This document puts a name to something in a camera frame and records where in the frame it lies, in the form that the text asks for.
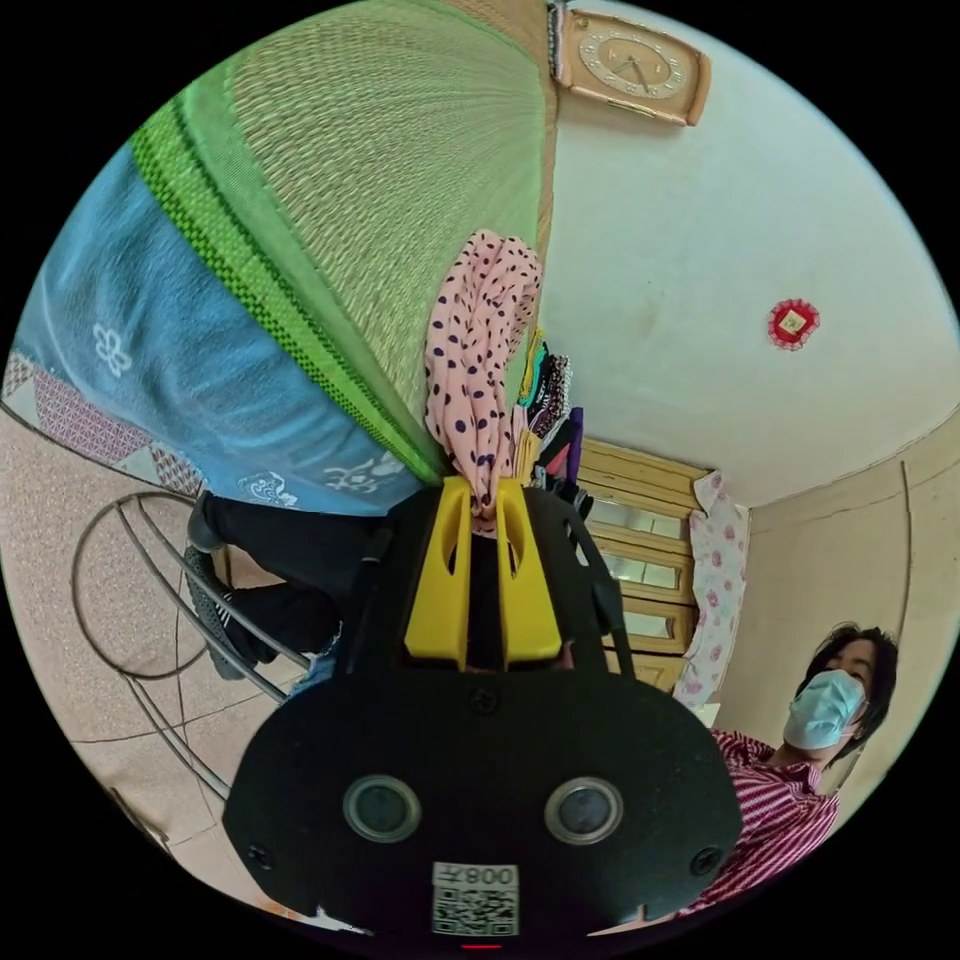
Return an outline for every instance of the wall clock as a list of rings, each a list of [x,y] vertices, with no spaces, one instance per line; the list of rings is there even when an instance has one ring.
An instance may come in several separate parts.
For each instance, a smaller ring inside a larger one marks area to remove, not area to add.
[[[571,93],[692,127],[710,91],[710,60],[683,40],[617,17],[552,10],[554,78]]]

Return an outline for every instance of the black hair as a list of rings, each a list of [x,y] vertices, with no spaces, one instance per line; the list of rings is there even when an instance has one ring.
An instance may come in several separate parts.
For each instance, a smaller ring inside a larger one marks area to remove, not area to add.
[[[818,673],[823,673],[827,669],[827,664],[847,644],[855,640],[869,640],[876,650],[870,702],[860,720],[859,736],[851,737],[843,745],[843,749],[830,761],[831,765],[853,753],[854,750],[859,750],[877,732],[890,712],[890,701],[893,699],[893,691],[897,685],[897,659],[900,651],[893,637],[879,627],[860,627],[855,623],[841,623],[830,631],[827,639],[817,648],[810,666],[807,667],[807,675],[797,688],[797,694]]]

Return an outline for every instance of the face mask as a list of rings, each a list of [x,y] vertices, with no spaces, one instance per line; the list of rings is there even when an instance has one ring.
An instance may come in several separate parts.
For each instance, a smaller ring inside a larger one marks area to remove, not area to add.
[[[799,750],[834,747],[863,701],[862,684],[846,670],[818,673],[790,704],[783,739]]]

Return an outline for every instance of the yellow bracket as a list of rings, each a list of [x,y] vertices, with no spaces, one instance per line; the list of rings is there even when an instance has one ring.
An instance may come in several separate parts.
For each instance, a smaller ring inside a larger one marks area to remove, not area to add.
[[[551,660],[562,640],[553,612],[540,552],[518,479],[501,477],[497,487],[497,557],[503,662]]]
[[[404,638],[410,656],[453,661],[461,671],[467,665],[470,616],[470,493],[461,476],[443,482]]]

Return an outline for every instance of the clock hands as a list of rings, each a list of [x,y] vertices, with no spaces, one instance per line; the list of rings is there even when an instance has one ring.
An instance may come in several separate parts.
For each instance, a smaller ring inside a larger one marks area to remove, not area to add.
[[[621,70],[626,70],[627,67],[631,66],[637,71],[637,76],[640,77],[640,83],[643,85],[643,89],[649,93],[650,85],[647,83],[647,78],[643,75],[643,68],[640,66],[640,61],[637,60],[636,57],[627,57],[619,66],[612,67],[611,71],[619,76]]]
[[[637,76],[640,78],[640,82],[643,84],[643,89],[650,92],[650,85],[647,83],[647,78],[643,75],[643,69],[640,66],[638,60],[635,60],[633,57],[630,58],[630,62],[634,65],[637,71]]]

